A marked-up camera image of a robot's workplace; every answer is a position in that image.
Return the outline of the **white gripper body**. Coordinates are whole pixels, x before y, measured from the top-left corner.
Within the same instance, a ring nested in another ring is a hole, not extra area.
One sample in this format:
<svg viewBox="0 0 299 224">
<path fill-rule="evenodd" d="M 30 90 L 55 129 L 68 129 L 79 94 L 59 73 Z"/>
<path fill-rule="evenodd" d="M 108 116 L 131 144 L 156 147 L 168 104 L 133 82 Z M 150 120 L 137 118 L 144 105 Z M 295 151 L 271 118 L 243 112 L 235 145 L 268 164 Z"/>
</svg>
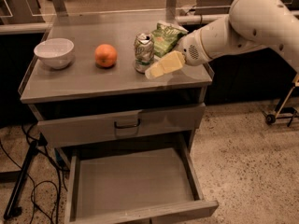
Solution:
<svg viewBox="0 0 299 224">
<path fill-rule="evenodd" d="M 183 36 L 175 45 L 175 50 L 184 55 L 185 63 L 190 66 L 197 66 L 210 61 L 204 49 L 199 30 Z"/>
</svg>

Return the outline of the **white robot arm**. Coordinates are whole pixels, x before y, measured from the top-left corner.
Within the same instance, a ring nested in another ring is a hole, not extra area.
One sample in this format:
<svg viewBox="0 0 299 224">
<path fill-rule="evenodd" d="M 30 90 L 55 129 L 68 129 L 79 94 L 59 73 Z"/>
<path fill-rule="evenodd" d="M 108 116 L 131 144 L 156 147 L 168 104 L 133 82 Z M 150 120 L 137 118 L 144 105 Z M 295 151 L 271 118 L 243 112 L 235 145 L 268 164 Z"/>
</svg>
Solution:
<svg viewBox="0 0 299 224">
<path fill-rule="evenodd" d="M 299 19 L 280 0 L 234 0 L 229 13 L 183 36 L 145 72 L 161 77 L 225 55 L 270 48 L 299 72 Z"/>
</svg>

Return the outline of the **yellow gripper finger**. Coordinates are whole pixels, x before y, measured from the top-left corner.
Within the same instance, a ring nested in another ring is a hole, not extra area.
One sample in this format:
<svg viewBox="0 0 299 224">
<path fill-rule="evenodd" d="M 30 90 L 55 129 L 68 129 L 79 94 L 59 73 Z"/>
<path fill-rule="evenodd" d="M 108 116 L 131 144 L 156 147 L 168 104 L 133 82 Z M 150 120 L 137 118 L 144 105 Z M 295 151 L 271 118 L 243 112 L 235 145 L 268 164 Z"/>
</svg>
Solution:
<svg viewBox="0 0 299 224">
<path fill-rule="evenodd" d="M 145 72 L 147 79 L 155 79 L 181 69 L 185 64 L 185 57 L 179 51 L 171 51 L 154 63 Z"/>
</svg>

